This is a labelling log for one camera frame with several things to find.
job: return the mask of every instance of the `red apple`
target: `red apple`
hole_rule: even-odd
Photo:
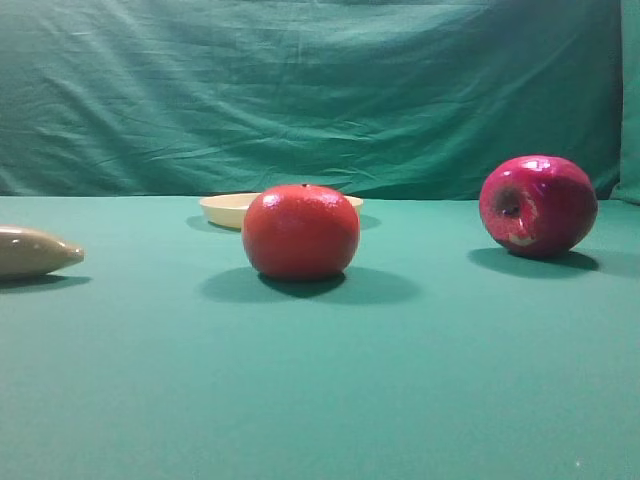
[[[355,208],[327,187],[281,185],[247,209],[242,242],[251,265],[280,280],[320,280],[340,274],[360,240]]]
[[[598,213],[587,174],[560,157],[506,161],[485,180],[480,216],[493,239],[514,254],[549,257],[587,236]]]

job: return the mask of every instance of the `yellow plate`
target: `yellow plate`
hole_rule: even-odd
[[[207,220],[216,225],[227,228],[242,228],[244,215],[249,205],[259,193],[233,193],[228,195],[214,195],[200,199],[200,206]],[[346,195],[347,200],[358,213],[362,209],[364,200]]]

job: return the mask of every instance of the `green tablecloth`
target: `green tablecloth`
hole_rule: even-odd
[[[640,209],[560,263],[475,202],[367,201],[342,282],[287,288],[196,198],[3,198],[83,264],[0,287],[0,478],[640,477]]]

